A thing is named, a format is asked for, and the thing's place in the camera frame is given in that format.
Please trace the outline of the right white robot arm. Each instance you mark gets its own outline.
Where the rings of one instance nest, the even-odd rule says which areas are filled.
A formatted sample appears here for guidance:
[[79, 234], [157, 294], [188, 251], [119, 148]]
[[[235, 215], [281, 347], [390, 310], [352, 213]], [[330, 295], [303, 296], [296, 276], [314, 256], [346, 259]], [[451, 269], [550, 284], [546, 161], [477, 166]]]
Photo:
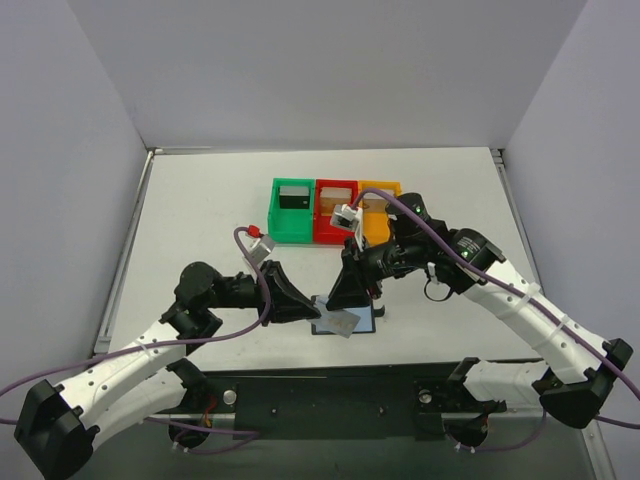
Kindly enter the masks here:
[[386, 279], [421, 270], [428, 280], [474, 302], [503, 322], [540, 359], [501, 363], [469, 359], [450, 381], [477, 402], [539, 406], [566, 426], [583, 429], [600, 413], [633, 349], [582, 327], [527, 281], [476, 230], [451, 229], [432, 218], [418, 193], [387, 199], [386, 242], [370, 246], [361, 232], [363, 210], [335, 206], [331, 223], [353, 232], [341, 252], [342, 269], [329, 293], [330, 311], [360, 308], [382, 295]]

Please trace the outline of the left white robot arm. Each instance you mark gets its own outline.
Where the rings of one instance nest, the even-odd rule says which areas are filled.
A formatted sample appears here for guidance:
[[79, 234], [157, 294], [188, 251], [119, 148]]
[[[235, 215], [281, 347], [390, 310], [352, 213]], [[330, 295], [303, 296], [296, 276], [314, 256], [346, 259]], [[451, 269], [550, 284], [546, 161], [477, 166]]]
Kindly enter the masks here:
[[123, 349], [56, 385], [43, 379], [28, 390], [14, 437], [44, 478], [73, 476], [104, 441], [203, 387], [204, 375], [187, 358], [220, 329], [214, 309], [254, 308], [261, 323], [321, 315], [276, 261], [256, 277], [224, 276], [194, 262], [174, 294], [160, 319]]

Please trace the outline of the gold VIP card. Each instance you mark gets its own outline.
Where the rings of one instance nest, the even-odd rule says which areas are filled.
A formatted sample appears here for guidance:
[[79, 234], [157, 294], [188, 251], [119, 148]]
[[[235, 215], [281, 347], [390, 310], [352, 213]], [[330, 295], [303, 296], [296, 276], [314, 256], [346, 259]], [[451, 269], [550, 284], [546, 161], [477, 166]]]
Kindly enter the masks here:
[[344, 310], [336, 310], [323, 312], [314, 325], [321, 332], [349, 338], [359, 322], [359, 315]]

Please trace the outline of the black leather card holder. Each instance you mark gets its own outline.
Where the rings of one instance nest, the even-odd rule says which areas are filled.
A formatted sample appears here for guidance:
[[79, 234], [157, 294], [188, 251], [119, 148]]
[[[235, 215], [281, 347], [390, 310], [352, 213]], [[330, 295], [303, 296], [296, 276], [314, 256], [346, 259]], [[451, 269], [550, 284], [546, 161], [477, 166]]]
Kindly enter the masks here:
[[[312, 297], [312, 300], [314, 302], [314, 306], [320, 311], [321, 314], [323, 312], [326, 312], [326, 311], [336, 311], [336, 310], [328, 310], [327, 309], [326, 303], [328, 301], [328, 298], [326, 296], [316, 295], [316, 296]], [[376, 320], [378, 318], [382, 318], [386, 313], [386, 308], [385, 308], [384, 305], [377, 306], [375, 303], [373, 303], [372, 305], [369, 305], [367, 307], [350, 308], [350, 309], [343, 309], [343, 310], [351, 312], [351, 313], [354, 313], [354, 314], [360, 316], [360, 322], [356, 326], [356, 329], [353, 332], [353, 334], [375, 333], [376, 332]], [[335, 334], [331, 334], [331, 333], [328, 333], [328, 332], [321, 332], [321, 331], [317, 330], [315, 325], [314, 325], [316, 320], [317, 319], [310, 320], [311, 331], [312, 331], [313, 335], [335, 335]]]

